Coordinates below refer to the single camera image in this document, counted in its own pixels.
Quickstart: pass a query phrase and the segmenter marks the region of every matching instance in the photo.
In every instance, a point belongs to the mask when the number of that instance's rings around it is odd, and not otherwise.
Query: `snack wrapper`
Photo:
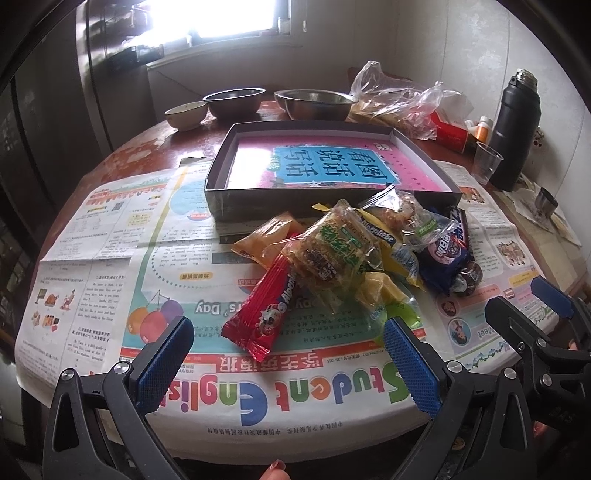
[[[482,269],[479,264],[473,260],[466,262],[464,268],[456,275],[450,291],[459,297],[472,295],[478,284],[482,281]]]
[[[328,207],[317,203],[312,208],[327,212]],[[392,233],[381,220],[363,210],[354,209],[363,226],[377,239],[382,267],[386,272],[402,277],[409,285],[424,290],[423,281],[418,274],[417,256],[402,245],[399,238]]]
[[[372,312],[380,306],[406,301],[408,297],[386,273],[363,272],[355,300]]]
[[[279,335],[295,287],[294,269],[279,255],[242,308],[223,325],[221,335],[262,362]]]
[[[412,193],[396,191],[394,185],[378,192],[359,208],[378,218],[402,239],[403,245],[415,251],[421,251],[457,227],[457,222],[425,210]]]
[[[381,267],[375,237],[345,200],[282,250],[298,274],[298,281],[333,313],[357,288],[364,263]]]
[[[284,212],[236,242],[232,245],[232,251],[269,269],[282,248],[276,244],[305,230],[289,212]]]
[[[436,291],[470,295],[482,280],[482,269],[470,253],[466,214],[457,207],[449,209],[456,229],[442,236],[418,254],[423,280]]]

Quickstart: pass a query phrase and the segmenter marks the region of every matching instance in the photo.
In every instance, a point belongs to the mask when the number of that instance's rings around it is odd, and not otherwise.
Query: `metal screw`
[[[68,370],[64,370],[64,371],[61,373],[61,379],[62,379],[62,380],[69,380],[69,379],[71,379],[73,376],[74,376],[74,371],[73,371],[71,368],[69,368]]]
[[[127,370],[129,370],[129,363],[127,362],[119,362],[118,364],[115,364],[115,366],[113,367],[113,371],[116,374],[124,374],[125,372],[127,372]]]
[[[551,387],[552,386],[552,379],[550,378],[550,376],[548,374],[542,375],[542,383],[546,387]]]
[[[451,362],[449,362],[447,364],[447,369],[450,372],[453,372],[455,374],[458,374],[462,371],[463,367],[462,364],[460,362],[456,362],[455,360],[452,360]]]
[[[505,376],[509,380],[514,380],[517,378],[517,373],[512,368],[505,368]]]

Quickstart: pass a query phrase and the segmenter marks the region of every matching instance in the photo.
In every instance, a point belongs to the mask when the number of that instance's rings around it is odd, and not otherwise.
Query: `plastic cup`
[[[497,151],[482,142],[476,142],[476,155],[472,166],[472,176],[482,185],[486,185],[503,157]]]

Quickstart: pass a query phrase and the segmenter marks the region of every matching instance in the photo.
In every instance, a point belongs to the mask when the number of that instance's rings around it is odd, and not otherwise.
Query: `black thermos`
[[[527,70],[518,69],[503,90],[501,109],[489,146],[503,156],[491,183],[510,192],[525,164],[540,122],[538,80]]]

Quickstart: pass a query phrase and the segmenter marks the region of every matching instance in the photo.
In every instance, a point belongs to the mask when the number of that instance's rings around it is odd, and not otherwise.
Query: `bright window light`
[[[201,38],[226,37],[272,28],[275,0],[147,0],[154,28],[132,44],[159,45],[197,31]]]

